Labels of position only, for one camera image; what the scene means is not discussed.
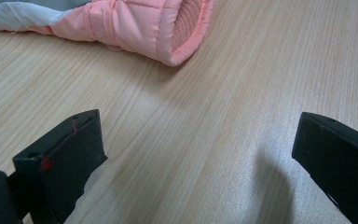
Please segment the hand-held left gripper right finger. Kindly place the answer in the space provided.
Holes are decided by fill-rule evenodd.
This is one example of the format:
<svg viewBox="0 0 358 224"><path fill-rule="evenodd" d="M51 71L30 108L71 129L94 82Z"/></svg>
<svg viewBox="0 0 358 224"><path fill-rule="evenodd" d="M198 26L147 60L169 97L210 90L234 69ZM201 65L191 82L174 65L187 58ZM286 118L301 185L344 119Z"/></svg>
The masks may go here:
<svg viewBox="0 0 358 224"><path fill-rule="evenodd" d="M292 158L337 209L358 224L358 132L335 119L304 112Z"/></svg>

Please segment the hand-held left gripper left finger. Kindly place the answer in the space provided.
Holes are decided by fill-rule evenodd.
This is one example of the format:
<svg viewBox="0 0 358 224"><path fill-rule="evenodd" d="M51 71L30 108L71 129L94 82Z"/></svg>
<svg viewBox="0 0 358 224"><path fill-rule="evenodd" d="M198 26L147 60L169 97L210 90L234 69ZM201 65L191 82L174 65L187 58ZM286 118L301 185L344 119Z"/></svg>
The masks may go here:
<svg viewBox="0 0 358 224"><path fill-rule="evenodd" d="M62 224L107 160L97 109L64 120L13 158L14 202L34 224Z"/></svg>

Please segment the pink glove with grey palm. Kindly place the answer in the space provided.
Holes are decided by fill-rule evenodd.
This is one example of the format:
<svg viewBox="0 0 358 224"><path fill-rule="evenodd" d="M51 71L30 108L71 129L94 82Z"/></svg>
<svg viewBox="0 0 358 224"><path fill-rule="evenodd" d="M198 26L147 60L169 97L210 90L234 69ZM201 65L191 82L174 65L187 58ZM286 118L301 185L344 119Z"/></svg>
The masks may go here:
<svg viewBox="0 0 358 224"><path fill-rule="evenodd" d="M214 0L0 0L0 31L98 41L177 66L203 41Z"/></svg>

